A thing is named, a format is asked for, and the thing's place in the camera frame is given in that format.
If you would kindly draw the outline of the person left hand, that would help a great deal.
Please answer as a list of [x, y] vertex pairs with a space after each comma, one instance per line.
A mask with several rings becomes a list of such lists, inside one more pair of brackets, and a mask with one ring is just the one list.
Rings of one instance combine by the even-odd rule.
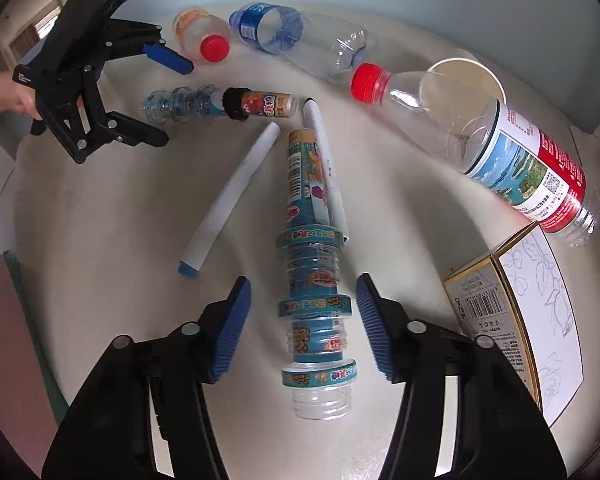
[[0, 73], [0, 114], [12, 110], [27, 113], [35, 120], [42, 117], [35, 105], [35, 91], [17, 84], [10, 73]]

